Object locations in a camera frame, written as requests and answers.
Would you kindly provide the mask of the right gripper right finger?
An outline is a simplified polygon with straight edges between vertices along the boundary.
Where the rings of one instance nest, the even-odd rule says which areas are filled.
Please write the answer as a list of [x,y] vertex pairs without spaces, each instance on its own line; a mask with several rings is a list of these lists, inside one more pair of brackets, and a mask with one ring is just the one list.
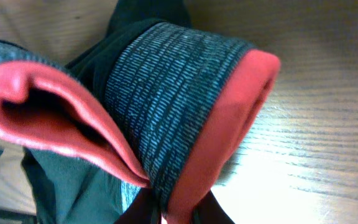
[[193,224],[234,224],[209,191],[193,211]]

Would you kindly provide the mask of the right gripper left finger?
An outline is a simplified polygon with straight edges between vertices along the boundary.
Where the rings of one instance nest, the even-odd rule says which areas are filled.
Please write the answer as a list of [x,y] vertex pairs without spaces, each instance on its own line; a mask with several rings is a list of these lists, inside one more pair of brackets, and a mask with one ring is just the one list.
[[141,189],[114,224],[160,224],[160,209],[151,189]]

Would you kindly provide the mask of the black leggings with red waistband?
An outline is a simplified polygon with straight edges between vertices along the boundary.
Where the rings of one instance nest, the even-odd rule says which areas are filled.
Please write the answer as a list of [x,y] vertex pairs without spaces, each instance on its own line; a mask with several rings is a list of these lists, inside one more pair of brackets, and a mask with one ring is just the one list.
[[119,1],[64,66],[0,40],[0,139],[24,148],[39,223],[114,223],[141,189],[160,223],[193,223],[279,70],[193,29],[182,1]]

